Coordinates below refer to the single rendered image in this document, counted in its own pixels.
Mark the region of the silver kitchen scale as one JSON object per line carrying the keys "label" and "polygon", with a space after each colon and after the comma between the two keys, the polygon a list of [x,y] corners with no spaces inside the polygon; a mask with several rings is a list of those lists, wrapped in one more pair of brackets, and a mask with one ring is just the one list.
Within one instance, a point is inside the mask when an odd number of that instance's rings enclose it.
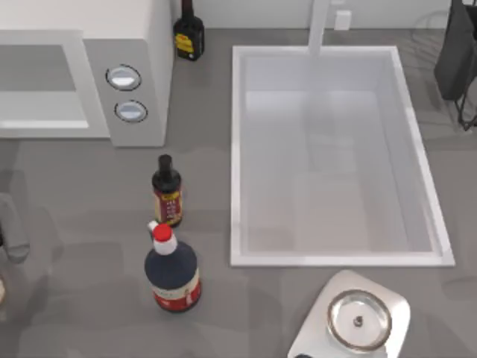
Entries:
{"label": "silver kitchen scale", "polygon": [[403,296],[342,270],[320,291],[287,358],[399,358],[410,320]]}

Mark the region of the black bottle with yellow label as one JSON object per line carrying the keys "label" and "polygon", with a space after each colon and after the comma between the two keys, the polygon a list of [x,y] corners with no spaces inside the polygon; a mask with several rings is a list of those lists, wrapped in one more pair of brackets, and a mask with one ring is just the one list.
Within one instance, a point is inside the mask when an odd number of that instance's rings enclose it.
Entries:
{"label": "black bottle with yellow label", "polygon": [[194,12],[193,0],[181,0],[181,16],[173,26],[174,44],[178,57],[198,60],[205,51],[205,27]]}

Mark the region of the dark bottle with red cap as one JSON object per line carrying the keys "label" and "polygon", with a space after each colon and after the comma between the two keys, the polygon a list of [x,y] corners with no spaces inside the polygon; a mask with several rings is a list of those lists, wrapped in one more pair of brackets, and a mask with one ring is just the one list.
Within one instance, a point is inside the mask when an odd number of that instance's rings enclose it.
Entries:
{"label": "dark bottle with red cap", "polygon": [[193,248],[180,241],[172,228],[152,220],[147,229],[152,249],[144,261],[146,278],[154,299],[163,310],[182,313],[200,299],[201,281],[198,258]]}

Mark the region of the tall white tap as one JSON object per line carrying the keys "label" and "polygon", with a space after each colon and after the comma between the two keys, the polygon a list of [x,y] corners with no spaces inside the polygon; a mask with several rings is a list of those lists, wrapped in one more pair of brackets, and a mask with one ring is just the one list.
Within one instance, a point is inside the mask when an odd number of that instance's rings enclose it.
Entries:
{"label": "tall white tap", "polygon": [[309,29],[308,50],[317,57],[323,42],[323,33],[331,0],[313,0]]}

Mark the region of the pale microwave oven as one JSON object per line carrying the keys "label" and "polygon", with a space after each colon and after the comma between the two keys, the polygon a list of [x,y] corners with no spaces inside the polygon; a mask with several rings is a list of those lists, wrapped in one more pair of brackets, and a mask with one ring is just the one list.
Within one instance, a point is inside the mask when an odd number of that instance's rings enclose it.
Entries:
{"label": "pale microwave oven", "polygon": [[[141,75],[119,91],[106,71]],[[109,139],[116,147],[165,143],[174,65],[170,0],[0,0],[0,139]],[[115,105],[140,101],[142,122]]]}

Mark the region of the white wall socket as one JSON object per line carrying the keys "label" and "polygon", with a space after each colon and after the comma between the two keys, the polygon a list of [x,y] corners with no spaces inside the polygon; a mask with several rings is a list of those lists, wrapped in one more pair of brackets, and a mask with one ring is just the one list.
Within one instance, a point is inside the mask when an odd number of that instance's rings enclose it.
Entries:
{"label": "white wall socket", "polygon": [[352,12],[350,10],[337,10],[335,14],[335,31],[348,31],[351,27]]}

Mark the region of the dark bottle with red label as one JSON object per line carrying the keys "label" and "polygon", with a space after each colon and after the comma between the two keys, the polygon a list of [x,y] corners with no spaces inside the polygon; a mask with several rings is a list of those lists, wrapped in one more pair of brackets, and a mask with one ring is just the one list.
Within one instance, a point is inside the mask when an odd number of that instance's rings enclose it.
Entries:
{"label": "dark bottle with red label", "polygon": [[158,157],[158,169],[151,178],[155,215],[158,222],[170,227],[178,226],[183,219],[182,177],[173,167],[172,157]]}

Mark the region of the round microwave knob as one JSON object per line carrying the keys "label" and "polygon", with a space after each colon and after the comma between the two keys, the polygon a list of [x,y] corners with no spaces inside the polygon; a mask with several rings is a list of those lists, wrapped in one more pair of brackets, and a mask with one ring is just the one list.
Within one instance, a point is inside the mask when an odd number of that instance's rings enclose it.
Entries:
{"label": "round microwave knob", "polygon": [[148,109],[140,101],[129,100],[115,105],[115,115],[127,123],[142,122],[148,117]]}
{"label": "round microwave knob", "polygon": [[132,66],[125,64],[108,69],[105,76],[107,83],[119,91],[135,90],[142,82],[139,72]]}

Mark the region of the white sink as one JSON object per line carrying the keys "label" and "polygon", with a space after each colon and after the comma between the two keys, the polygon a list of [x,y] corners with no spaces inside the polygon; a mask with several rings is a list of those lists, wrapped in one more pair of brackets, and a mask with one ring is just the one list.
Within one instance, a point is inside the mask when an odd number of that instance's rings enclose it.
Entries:
{"label": "white sink", "polygon": [[454,266],[399,52],[233,47],[233,266]]}

